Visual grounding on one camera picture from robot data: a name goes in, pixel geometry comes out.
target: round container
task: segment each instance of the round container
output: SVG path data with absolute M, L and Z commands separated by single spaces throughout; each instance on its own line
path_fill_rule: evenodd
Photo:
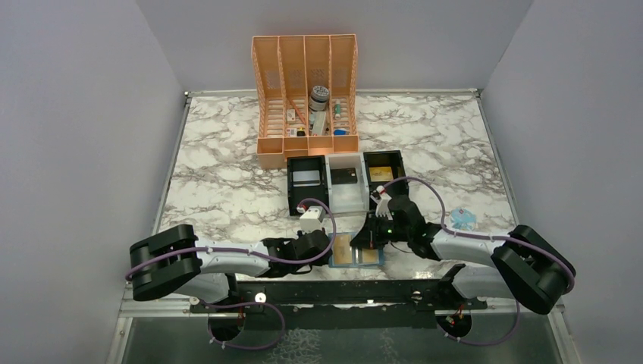
M 313 111 L 324 111 L 331 92 L 326 87 L 314 86 L 310 92 L 308 107 Z

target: blue round sticker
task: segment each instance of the blue round sticker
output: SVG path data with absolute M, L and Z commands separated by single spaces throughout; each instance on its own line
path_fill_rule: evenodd
M 467 209 L 458 208 L 451 212 L 451 227 L 458 230 L 473 231 L 475 229 L 475 215 Z

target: wall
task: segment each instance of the wall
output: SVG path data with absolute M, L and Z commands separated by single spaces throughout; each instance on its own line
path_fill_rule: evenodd
M 2 2 L 0 49 L 0 362 L 105 362 L 183 89 L 133 0 Z
M 137 0 L 186 89 L 254 89 L 252 36 L 356 33 L 358 88 L 484 87 L 532 0 Z
M 535 0 L 483 102 L 518 213 L 575 264 L 586 363 L 640 362 L 643 2 Z

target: white marble surface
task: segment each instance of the white marble surface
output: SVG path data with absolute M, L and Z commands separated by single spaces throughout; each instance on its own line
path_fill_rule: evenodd
M 514 226 L 491 144 L 473 96 L 358 96 L 360 151 L 400 149 L 406 174 L 425 178 L 447 212 L 473 212 L 477 231 Z M 253 97 L 198 97 L 190 106 L 171 179 L 161 229 L 192 224 L 213 240 L 255 242 L 295 237 L 287 212 L 286 171 L 263 171 L 256 159 L 259 106 Z M 410 185 L 427 221 L 440 206 L 431 191 Z M 339 231 L 357 231 L 363 216 L 337 219 Z M 330 222 L 325 222 L 327 229 Z M 406 248 L 405 243 L 398 247 Z M 387 246 L 379 268 L 320 268 L 287 280 L 439 278 L 453 264 L 420 259 Z

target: floor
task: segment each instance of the floor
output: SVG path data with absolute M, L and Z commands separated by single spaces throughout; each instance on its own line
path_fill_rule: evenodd
M 406 174 L 432 183 L 447 213 L 468 210 L 477 231 L 506 233 L 514 226 L 473 95 L 361 95 L 356 116 L 360 151 L 401 150 Z M 257 163 L 258 122 L 256 97 L 192 99 L 161 231 L 192 224 L 200 237 L 240 243 L 296 236 L 299 222 L 287 212 L 286 171 L 263 171 Z M 440 206 L 428 189 L 411 183 L 410 196 L 428 221 L 438 221 Z M 363 222 L 361 215 L 341 216 L 337 227 L 358 231 Z M 325 227 L 331 228 L 329 221 Z M 384 257 L 379 268 L 315 267 L 310 274 L 283 279 L 439 278 L 453 264 L 420 259 L 392 246 L 384 249 Z

